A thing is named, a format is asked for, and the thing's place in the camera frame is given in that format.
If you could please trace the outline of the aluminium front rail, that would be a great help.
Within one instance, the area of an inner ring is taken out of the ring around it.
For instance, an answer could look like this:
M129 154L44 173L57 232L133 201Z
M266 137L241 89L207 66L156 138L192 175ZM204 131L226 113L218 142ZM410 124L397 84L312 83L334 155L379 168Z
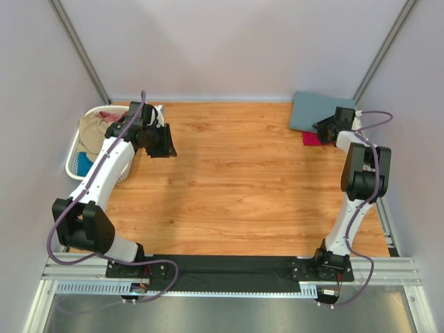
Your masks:
M42 276L44 278L55 278L57 280L103 280L108 261L100 257L85 259L84 253L58 253L56 255L62 261L75 261L82 259L83 262L74 265L60 265L48 259ZM361 257L351 258L355 282L365 282L370 272L370 262ZM375 257L373 276L371 284L420 286L421 280L418 270L410 257Z

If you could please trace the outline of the teal shirt in basket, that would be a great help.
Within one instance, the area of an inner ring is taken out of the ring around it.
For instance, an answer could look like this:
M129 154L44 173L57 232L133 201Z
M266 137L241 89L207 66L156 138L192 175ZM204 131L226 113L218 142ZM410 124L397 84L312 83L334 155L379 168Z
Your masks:
M89 170L93 166L93 161L91 161L85 152L80 152L78 154L78 167L77 167L77 175L80 177L85 177Z

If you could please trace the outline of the right aluminium frame post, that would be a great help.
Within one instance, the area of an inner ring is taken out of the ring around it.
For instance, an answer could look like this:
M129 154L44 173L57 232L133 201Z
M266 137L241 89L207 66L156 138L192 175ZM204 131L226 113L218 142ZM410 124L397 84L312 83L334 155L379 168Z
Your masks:
M364 74L364 77L362 78L353 96L353 100L355 101L356 105L358 105L360 100L362 100L366 90L368 89L377 71L379 70L383 61L385 60L390 50L392 49L393 45L395 44L397 38L401 34L404 25L408 22L410 16L412 15L418 3L419 3L418 0L404 1L397 17L395 18L390 29L388 30L386 37L384 38L380 48L375 54L369 68Z

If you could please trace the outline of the aluminium frame post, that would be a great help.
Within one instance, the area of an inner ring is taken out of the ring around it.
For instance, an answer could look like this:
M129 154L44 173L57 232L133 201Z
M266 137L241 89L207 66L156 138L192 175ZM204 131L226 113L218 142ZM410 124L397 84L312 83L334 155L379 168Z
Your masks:
M418 3L419 3L418 0L404 1L397 17L395 18L390 29L388 30L386 37L384 38L380 48L375 54L369 68L364 74L364 77L362 78L353 96L353 100L355 101L356 105L358 105L360 100L362 100L366 90L368 89L377 71L379 70L383 61L385 60L390 50L392 49L393 45L395 44L397 38L401 34L404 25L408 22L410 16L412 15Z
M92 61L90 60L86 49L83 46L83 43L81 42L80 37L74 27L74 24L72 23L62 1L48 0L48 2L58 21L60 22L63 31L67 35L72 47L74 48L74 51L78 59L80 60L84 70L86 71L87 76L97 94L100 96L102 102L104 102L106 105L111 104L112 100L109 94L106 92L105 87L101 82L101 79L99 78L94 65L92 64Z

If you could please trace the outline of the beige shirt in basket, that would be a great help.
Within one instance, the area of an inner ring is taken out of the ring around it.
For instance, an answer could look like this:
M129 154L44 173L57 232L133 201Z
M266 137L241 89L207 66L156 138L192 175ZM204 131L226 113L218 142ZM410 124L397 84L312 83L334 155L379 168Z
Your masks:
M105 133L110 125L111 123L94 113L83 116L79 121L78 151L85 153L87 158L94 162L101 152Z

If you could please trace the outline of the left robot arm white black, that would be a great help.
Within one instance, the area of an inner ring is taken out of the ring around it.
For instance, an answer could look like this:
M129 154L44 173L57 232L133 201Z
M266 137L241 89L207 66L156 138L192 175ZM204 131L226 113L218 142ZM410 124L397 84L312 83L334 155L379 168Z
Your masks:
M61 245L86 250L93 257L120 264L136 265L139 245L117 234L105 210L118 178L137 150L144 149L151 158L175 157L170 125L116 127L105 136L101 152L85 179L67 199L58 198L52 206L55 220L50 235L57 235Z

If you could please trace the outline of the grey-blue t-shirt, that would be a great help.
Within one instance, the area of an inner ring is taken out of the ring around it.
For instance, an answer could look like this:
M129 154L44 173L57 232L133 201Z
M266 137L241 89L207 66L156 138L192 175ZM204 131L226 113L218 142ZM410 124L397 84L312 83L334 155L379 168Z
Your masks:
M313 125L334 115L337 107L355 108L353 99L334 98L313 92L297 91L289 120L291 130L316 132Z

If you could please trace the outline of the pink shirt in basket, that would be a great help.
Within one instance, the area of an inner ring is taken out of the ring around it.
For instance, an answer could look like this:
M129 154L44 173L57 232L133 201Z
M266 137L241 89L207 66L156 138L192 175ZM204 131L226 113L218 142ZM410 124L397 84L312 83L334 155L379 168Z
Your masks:
M125 118L128 115L128 112L120 113L111 113L106 111L100 111L97 114L97 117L104 120L106 123L114 123L121 120L121 118Z

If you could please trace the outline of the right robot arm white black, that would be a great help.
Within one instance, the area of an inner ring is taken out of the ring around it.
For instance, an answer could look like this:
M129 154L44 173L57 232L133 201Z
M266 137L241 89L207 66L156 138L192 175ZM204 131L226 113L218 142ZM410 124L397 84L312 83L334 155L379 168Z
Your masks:
M350 254L359 227L389 186L392 150L368 141L355 128L356 117L328 117L313 125L322 144L347 153L341 175L343 204L330 233L315 252L314 272L333 279L351 269Z

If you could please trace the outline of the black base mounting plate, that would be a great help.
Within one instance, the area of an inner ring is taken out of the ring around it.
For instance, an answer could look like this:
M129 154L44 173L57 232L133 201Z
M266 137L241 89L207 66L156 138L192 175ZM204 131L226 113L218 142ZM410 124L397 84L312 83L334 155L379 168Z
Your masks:
M178 265L178 279L175 283L185 286L226 285L227 287L264 288L283 287L300 282L313 281L352 282L351 269L333 279L321 279L314 272L313 258L279 256L225 256L225 255L154 255L145 257L152 263L144 266L126 266L108 262L107 278L149 279L166 288L172 282L175 268L169 260Z

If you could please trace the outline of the folded magenta t-shirt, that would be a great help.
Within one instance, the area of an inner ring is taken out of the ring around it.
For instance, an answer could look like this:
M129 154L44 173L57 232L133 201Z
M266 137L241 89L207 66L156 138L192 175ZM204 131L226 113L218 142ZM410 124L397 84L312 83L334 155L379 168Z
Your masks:
M305 146L322 146L322 142L317 137L316 133L311 132L303 132L302 133L302 142Z

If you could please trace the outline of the left aluminium frame post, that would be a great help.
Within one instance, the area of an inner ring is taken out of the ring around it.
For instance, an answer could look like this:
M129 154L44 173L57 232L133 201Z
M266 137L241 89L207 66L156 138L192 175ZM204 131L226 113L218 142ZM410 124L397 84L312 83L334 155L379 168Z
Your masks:
M72 23L62 1L48 0L48 2L58 21L60 22L63 31L67 35L72 47L74 48L74 51L78 59L80 60L84 70L86 71L87 76L97 94L100 96L102 102L104 102L106 105L111 104L112 100L109 94L106 92L105 87L101 82L101 79L99 78L94 65L92 64L92 61L90 60L86 49L83 46L83 43L81 42L80 37L74 27L74 24Z

